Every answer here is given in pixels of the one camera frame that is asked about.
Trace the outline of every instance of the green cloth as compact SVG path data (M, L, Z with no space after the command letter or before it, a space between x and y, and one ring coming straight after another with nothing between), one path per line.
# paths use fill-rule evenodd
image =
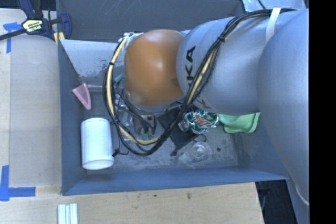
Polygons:
M232 116L232 115L224 115L219 114L219 121L224 125L224 131L229 134L235 133L252 133L257 128L258 119L260 116L260 112L248 114L248 115L240 115L240 116Z

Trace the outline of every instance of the yellow cable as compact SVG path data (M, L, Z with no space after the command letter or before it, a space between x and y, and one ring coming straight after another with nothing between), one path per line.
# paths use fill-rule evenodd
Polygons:
M121 42L121 44L118 46L117 50L114 52L112 59L110 61L110 65L108 67L107 70L107 77L106 77L106 95L107 95L107 102L108 102L108 107L110 109L110 112L112 114L113 117L115 117L115 113L114 113L114 106L113 106L113 102L112 102L112 94L111 94L111 79L112 79L112 71L113 71L113 67L115 65L115 62L117 60L117 57L119 55L119 53L121 52L121 49L125 46L125 44L127 43L127 37L125 37L123 39L123 41ZM121 133L127 137L129 140L141 144L141 145L149 145L152 143L155 143L159 137L154 138L152 140L137 140L134 139L128 132L127 130L125 130L122 126L120 126L120 131Z

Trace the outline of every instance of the pink object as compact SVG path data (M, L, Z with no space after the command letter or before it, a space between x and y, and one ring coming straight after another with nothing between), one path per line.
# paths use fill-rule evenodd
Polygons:
M86 83L82 83L77 88L73 89L72 92L78 98L78 100L83 104L83 106L87 109L91 109L91 96L89 92L89 88Z

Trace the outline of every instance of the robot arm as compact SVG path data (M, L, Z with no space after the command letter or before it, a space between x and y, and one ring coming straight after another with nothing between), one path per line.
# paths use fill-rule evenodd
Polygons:
M154 30L129 45L125 54L125 89L133 106L151 112L155 106L184 98L176 119L151 141L156 143L152 149L139 155L149 155L160 147L192 104L218 114L260 112L299 194L309 201L309 11L281 10L274 25L275 34L268 40L271 12L260 10L208 22L184 38L175 31ZM112 75L113 61L107 78ZM115 118L111 81L106 91ZM118 120L115 123L119 134L130 136Z

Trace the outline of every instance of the electronic wires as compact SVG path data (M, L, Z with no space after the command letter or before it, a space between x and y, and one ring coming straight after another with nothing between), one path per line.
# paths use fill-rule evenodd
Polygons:
M295 9L284 8L280 11L289 12ZM140 156L148 156L158 150L161 145L168 139L171 135L173 130L177 127L178 123L181 122L183 119L186 111L190 108L193 104L195 99L199 96L201 91L206 86L207 82L209 81L212 71L215 67L217 55L221 45L225 43L226 38L234 31L234 29L243 21L252 19L252 18L261 18L261 17L270 17L272 13L272 9L262 9L255 12L245 13L238 17L233 18L229 23L226 25L225 29L221 33L221 35L217 38L217 40L211 45L210 49L206 53L205 57L203 58L197 72L194 76L194 80L191 82L191 85L188 89L187 94L185 95L184 102L181 106L181 109L177 115L177 117L170 123L170 125L164 130L164 132L157 138L149 141L138 140L134 137L132 132L130 132L119 120L118 114L115 110L116 107L116 99L115 99L115 81L113 80L113 69L116 63L117 57L120 54L123 47L126 45L127 40L131 37L131 34L128 33L126 36L119 42L117 48L114 51L113 57L109 63L109 67L106 73L106 79L104 80L103 90L106 99L106 106L110 113L110 116L115 123L117 128L117 133L119 139L123 143L123 145L132 153L140 155ZM136 151L132 148L125 140L124 137L128 138L129 140L136 143L139 151ZM150 149L145 149L142 146L153 145Z

